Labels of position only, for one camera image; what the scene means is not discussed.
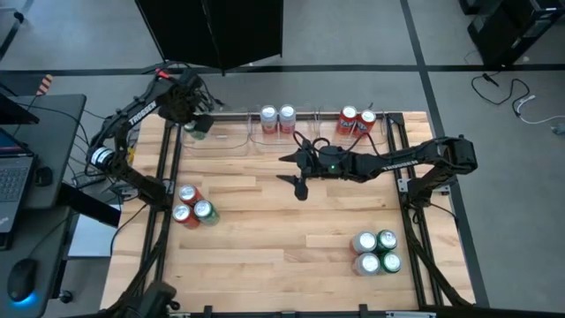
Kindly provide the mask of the dark grey desk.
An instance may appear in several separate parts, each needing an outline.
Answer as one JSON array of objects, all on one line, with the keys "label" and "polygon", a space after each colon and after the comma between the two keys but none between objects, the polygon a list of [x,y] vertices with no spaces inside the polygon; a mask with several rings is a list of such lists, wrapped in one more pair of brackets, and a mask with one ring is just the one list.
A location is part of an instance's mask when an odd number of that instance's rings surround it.
[{"label": "dark grey desk", "polygon": [[[21,193],[19,210],[11,212],[13,203],[4,200],[0,178],[0,318],[38,318],[48,301],[57,296],[60,283],[59,270],[72,219],[68,200],[60,195],[65,190],[64,170],[86,97],[25,96],[17,97],[15,102],[30,103],[31,113],[40,122],[21,127],[0,125],[0,129],[26,144],[36,154],[35,164],[52,170],[53,181],[44,187],[29,181]],[[14,265],[26,258],[36,261],[34,288],[26,299],[14,302],[7,292],[9,275]]]}]

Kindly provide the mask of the black bulky device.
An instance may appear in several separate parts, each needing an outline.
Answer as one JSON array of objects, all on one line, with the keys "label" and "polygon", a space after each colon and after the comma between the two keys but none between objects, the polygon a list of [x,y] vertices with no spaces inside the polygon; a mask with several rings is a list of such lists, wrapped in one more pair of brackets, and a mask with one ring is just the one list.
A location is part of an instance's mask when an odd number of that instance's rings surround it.
[{"label": "black bulky device", "polygon": [[177,311],[177,290],[164,282],[152,282],[142,296],[130,299],[123,318],[168,318],[170,310]]}]

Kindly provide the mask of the black folding screen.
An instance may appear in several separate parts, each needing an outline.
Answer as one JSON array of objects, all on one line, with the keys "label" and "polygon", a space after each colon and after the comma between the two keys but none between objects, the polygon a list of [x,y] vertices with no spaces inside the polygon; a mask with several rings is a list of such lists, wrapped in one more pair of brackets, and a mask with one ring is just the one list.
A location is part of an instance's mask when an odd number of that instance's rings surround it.
[{"label": "black folding screen", "polygon": [[162,59],[223,72],[283,53],[284,0],[134,0]]}]

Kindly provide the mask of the black computer mouse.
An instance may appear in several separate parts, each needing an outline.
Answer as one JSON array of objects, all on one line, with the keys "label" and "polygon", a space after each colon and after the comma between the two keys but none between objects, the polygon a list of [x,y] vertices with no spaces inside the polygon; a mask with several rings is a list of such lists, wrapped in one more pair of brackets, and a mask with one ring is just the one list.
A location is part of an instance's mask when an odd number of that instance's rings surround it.
[{"label": "black computer mouse", "polygon": [[38,261],[25,258],[16,262],[8,275],[7,294],[13,302],[28,299],[35,287]]}]

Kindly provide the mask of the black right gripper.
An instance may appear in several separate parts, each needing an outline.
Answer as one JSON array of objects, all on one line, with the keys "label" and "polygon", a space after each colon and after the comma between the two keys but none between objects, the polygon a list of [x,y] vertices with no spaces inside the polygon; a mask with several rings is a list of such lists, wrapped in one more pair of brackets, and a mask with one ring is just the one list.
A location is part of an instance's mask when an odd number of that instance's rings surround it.
[{"label": "black right gripper", "polygon": [[316,149],[314,146],[303,146],[295,153],[279,157],[278,160],[296,163],[300,169],[299,176],[277,175],[282,181],[294,184],[295,196],[300,201],[308,197],[306,180],[309,178],[339,178],[349,169],[350,152],[338,146],[324,146]]}]

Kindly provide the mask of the black laptop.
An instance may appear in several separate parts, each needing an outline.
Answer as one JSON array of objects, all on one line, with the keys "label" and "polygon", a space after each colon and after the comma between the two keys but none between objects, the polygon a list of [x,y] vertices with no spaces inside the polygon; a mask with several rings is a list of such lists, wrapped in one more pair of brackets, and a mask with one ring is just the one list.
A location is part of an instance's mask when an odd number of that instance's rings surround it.
[{"label": "black laptop", "polygon": [[11,246],[12,228],[31,180],[35,155],[0,128],[0,251]]}]

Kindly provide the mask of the black monitor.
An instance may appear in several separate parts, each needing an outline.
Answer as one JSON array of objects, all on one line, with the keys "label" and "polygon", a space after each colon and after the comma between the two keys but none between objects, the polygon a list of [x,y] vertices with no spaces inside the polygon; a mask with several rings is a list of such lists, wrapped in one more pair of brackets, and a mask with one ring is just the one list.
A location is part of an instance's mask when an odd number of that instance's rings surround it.
[{"label": "black monitor", "polygon": [[0,94],[0,125],[35,125],[40,119]]}]

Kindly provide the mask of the black cabinet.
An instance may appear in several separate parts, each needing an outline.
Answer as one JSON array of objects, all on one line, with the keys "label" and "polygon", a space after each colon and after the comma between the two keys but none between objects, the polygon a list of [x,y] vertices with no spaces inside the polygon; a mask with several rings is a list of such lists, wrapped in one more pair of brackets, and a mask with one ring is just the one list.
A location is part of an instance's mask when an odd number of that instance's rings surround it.
[{"label": "black cabinet", "polygon": [[565,0],[484,0],[467,31],[487,66],[512,65],[565,15]]}]

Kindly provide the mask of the black power adapter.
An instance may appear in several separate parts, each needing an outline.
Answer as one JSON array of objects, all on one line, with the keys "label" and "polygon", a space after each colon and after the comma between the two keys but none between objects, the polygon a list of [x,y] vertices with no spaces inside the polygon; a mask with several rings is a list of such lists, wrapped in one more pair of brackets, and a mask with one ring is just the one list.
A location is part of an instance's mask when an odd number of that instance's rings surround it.
[{"label": "black power adapter", "polygon": [[74,175],[72,177],[72,183],[77,189],[86,188],[89,186],[93,186],[99,184],[106,180],[106,177],[103,175],[93,175],[88,176],[87,174],[81,173],[78,175]]}]

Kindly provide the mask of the small black desk object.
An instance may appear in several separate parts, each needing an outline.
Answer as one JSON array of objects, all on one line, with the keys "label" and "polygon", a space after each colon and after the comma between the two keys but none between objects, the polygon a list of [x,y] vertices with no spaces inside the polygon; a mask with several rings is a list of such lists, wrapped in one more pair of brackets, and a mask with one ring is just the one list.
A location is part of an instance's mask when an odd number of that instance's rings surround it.
[{"label": "small black desk object", "polygon": [[40,167],[34,173],[34,184],[38,187],[50,186],[53,182],[53,172],[50,167]]}]

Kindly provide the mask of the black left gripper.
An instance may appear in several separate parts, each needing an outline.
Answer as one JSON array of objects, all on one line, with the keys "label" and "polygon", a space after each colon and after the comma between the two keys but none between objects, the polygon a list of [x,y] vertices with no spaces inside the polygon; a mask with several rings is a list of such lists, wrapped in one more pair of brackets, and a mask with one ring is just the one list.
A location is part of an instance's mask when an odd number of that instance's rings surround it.
[{"label": "black left gripper", "polygon": [[158,115],[181,125],[196,121],[196,129],[208,133],[214,123],[210,112],[215,109],[215,99],[206,83],[191,70],[184,70],[178,79],[168,77],[164,80],[171,87],[157,98]]}]

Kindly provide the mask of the grey clamp bracket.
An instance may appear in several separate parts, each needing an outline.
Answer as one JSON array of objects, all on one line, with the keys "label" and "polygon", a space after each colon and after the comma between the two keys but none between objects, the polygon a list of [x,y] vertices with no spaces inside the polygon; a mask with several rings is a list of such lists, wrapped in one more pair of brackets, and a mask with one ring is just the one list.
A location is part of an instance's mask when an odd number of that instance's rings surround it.
[{"label": "grey clamp bracket", "polygon": [[451,187],[456,185],[458,183],[456,178],[450,178],[449,180],[447,180],[446,182],[436,186],[433,189],[434,193],[439,193],[440,195],[450,195],[451,193]]}]

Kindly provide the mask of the black desk leg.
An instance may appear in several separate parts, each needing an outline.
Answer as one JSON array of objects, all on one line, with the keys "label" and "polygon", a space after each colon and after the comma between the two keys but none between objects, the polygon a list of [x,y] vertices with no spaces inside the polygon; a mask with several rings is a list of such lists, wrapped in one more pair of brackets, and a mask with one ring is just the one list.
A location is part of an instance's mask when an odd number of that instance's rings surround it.
[{"label": "black desk leg", "polygon": [[68,206],[81,215],[88,216],[108,226],[117,227],[121,212],[109,204],[82,193],[80,190],[61,184],[56,201],[57,206]]}]

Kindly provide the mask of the orange black striped marker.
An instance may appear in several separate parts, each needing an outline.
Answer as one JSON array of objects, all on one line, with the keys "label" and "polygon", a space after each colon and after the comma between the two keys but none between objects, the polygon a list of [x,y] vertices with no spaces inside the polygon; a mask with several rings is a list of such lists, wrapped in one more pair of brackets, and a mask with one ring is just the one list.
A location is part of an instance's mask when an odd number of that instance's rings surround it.
[{"label": "orange black striped marker", "polygon": [[41,79],[41,83],[36,91],[36,95],[37,96],[41,96],[41,95],[45,95],[46,93],[48,93],[51,84],[53,81],[53,76],[51,74],[46,74],[42,79]]}]

